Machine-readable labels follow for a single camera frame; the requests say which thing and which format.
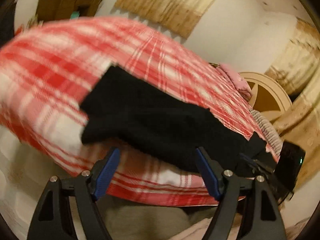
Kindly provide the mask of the black pants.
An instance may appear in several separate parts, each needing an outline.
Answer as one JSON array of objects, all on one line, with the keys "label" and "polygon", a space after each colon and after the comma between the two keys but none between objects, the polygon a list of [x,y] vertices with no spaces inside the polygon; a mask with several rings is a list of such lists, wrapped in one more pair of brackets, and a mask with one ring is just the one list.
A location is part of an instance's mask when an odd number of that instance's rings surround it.
[{"label": "black pants", "polygon": [[238,176],[253,176],[240,158],[245,154],[276,167],[266,142],[249,139],[225,127],[210,110],[180,101],[118,66],[110,67],[80,104],[88,116],[83,144],[117,138],[142,153],[178,168],[196,172],[196,149]]}]

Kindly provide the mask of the cream wooden headboard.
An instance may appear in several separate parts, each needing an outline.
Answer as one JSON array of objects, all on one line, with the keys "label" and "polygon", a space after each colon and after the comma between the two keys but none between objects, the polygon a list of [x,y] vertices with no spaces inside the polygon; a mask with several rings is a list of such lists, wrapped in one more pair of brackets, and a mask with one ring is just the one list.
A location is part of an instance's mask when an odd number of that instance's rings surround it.
[{"label": "cream wooden headboard", "polygon": [[242,72],[240,75],[252,90],[249,105],[269,122],[274,123],[292,106],[288,94],[271,77],[256,72]]}]

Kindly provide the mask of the pink pillow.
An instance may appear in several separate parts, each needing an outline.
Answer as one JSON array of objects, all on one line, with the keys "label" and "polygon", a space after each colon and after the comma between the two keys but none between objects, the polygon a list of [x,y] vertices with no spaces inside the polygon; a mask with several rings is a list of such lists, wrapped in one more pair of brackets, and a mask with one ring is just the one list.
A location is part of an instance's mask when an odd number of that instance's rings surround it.
[{"label": "pink pillow", "polygon": [[223,77],[230,82],[239,94],[247,101],[251,100],[253,94],[247,81],[229,65],[220,63],[216,68]]}]

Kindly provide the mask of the beige patterned curtain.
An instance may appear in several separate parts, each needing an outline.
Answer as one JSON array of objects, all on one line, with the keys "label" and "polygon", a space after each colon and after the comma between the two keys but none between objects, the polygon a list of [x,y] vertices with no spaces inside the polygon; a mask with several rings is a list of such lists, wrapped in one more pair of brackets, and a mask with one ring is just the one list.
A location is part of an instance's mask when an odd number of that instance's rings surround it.
[{"label": "beige patterned curtain", "polygon": [[215,0],[117,0],[116,8],[136,14],[187,39]]}]

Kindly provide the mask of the brown wooden desk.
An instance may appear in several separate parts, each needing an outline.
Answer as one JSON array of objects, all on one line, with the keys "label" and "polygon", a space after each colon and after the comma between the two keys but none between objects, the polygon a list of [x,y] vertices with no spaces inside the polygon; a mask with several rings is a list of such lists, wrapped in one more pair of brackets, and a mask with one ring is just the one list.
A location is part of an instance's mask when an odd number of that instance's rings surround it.
[{"label": "brown wooden desk", "polygon": [[39,0],[35,15],[39,21],[70,19],[73,12],[80,17],[93,17],[103,0]]}]

